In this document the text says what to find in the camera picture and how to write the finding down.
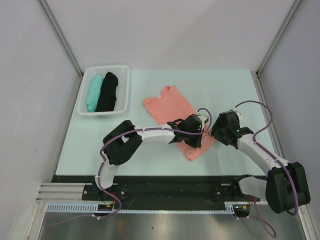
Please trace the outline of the salmon pink polo shirt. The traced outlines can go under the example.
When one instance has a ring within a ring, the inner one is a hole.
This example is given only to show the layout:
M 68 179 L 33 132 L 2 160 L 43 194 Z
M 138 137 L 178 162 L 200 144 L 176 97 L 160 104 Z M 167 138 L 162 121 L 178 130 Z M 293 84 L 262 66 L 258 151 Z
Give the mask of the salmon pink polo shirt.
M 145 98 L 143 100 L 143 106 L 158 125 L 163 125 L 178 119 L 184 120 L 188 116 L 196 113 L 196 110 L 188 100 L 179 93 L 175 85 L 165 86 L 158 96 Z M 205 133 L 201 137 L 200 148 L 193 148 L 185 142 L 179 142 L 176 146 L 187 160 L 194 161 L 204 154 L 215 141 L 213 137 Z

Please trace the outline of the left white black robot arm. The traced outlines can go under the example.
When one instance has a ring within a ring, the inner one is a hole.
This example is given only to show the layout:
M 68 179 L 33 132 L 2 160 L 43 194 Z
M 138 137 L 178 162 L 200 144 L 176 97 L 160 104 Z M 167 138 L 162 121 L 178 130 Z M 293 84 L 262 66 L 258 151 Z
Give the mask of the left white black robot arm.
M 102 141 L 103 146 L 99 152 L 102 164 L 95 176 L 93 194 L 100 200 L 107 199 L 119 166 L 130 160 L 143 144 L 184 142 L 192 148 L 200 148 L 208 121 L 208 116 L 199 113 L 155 127 L 138 127 L 130 120 L 123 121 Z

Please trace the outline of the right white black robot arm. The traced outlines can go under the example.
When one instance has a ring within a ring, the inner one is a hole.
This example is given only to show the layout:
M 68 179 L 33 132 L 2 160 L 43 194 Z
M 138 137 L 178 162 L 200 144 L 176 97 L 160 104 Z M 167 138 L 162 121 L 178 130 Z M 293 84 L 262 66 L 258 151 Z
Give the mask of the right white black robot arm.
M 297 215 L 300 206 L 311 201 L 304 167 L 270 151 L 248 127 L 240 127 L 235 121 L 221 123 L 217 120 L 210 134 L 220 143 L 233 146 L 248 156 L 266 176 L 265 180 L 249 174 L 237 177 L 230 188 L 235 200 L 242 201 L 251 195 L 266 200 L 275 213 L 287 212 L 292 216 Z

